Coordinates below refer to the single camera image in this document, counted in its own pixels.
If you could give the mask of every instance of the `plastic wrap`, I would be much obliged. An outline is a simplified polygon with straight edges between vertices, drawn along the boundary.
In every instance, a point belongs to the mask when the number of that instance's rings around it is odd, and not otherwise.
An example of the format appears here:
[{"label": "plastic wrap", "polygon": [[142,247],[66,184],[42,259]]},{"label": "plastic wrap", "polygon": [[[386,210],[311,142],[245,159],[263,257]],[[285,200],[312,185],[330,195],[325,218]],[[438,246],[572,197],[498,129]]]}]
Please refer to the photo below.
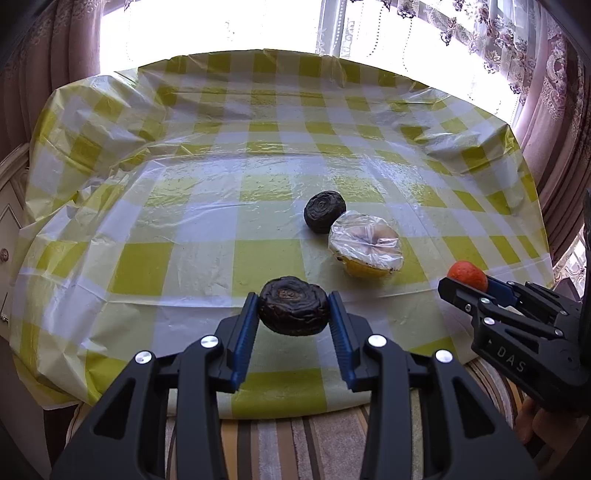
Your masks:
[{"label": "plastic wrap", "polygon": [[382,277],[400,270],[404,262],[396,230],[383,218],[354,210],[333,223],[329,248],[355,277]]}]

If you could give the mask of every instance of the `silver screw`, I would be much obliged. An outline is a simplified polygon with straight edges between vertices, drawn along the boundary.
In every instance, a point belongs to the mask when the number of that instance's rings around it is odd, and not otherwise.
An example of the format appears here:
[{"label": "silver screw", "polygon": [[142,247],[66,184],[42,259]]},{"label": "silver screw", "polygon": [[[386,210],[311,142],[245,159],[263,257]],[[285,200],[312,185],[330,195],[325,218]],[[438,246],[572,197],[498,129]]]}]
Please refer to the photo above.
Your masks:
[{"label": "silver screw", "polygon": [[375,346],[375,347],[382,347],[384,345],[386,345],[388,341],[386,340],[386,337],[383,337],[382,335],[370,335],[368,338],[368,343],[371,346]]},{"label": "silver screw", "polygon": [[442,364],[448,364],[453,360],[453,355],[451,354],[451,352],[448,352],[447,350],[438,350],[435,353],[435,358],[439,360]]},{"label": "silver screw", "polygon": [[201,339],[201,346],[203,348],[213,348],[218,345],[220,341],[215,335],[207,335]]},{"label": "silver screw", "polygon": [[135,361],[141,365],[147,364],[150,360],[152,360],[152,354],[146,350],[136,353],[135,355]]}]

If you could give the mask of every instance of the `striped fabric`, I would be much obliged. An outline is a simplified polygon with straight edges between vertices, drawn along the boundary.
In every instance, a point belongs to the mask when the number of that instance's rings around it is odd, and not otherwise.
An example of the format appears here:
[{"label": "striped fabric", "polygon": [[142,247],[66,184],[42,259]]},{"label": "striped fabric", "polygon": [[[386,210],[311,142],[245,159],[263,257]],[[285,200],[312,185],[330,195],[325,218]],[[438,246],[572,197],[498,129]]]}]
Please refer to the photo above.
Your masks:
[{"label": "striped fabric", "polygon": [[[482,359],[465,365],[509,425],[524,399],[522,391]],[[418,392],[413,407],[413,480],[423,478],[423,446]],[[76,411],[67,441],[90,406]],[[222,444],[229,480],[358,480],[369,406],[280,420],[224,420]],[[167,480],[176,480],[176,418],[166,429]]]}]

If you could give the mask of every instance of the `yellow checkered tablecloth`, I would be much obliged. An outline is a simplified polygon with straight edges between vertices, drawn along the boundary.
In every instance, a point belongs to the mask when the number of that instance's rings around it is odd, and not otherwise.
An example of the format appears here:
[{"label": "yellow checkered tablecloth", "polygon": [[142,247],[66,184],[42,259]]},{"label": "yellow checkered tablecloth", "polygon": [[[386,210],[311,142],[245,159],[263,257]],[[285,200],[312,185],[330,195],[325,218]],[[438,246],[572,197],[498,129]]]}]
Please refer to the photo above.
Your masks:
[{"label": "yellow checkered tablecloth", "polygon": [[[303,220],[322,190],[392,223],[402,271],[378,284],[345,274]],[[469,318],[436,292],[454,261],[552,282],[509,126],[333,57],[199,54],[58,89],[35,130],[27,213],[10,342],[45,406],[96,402],[137,351],[181,351],[282,275],[339,290],[405,349],[462,361]],[[257,418],[367,399],[341,382],[328,329],[291,338],[261,325],[246,382],[219,404]]]}]

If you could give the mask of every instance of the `orange ball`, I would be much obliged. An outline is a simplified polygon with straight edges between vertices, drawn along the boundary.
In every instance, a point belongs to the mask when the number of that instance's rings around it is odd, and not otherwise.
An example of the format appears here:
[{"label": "orange ball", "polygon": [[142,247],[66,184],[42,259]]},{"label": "orange ball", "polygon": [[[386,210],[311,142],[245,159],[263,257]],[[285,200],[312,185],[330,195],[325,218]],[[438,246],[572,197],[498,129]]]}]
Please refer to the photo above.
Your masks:
[{"label": "orange ball", "polygon": [[454,263],[449,269],[449,272],[447,272],[447,276],[482,292],[488,290],[488,278],[486,278],[486,274],[476,265],[466,260],[460,260]]}]

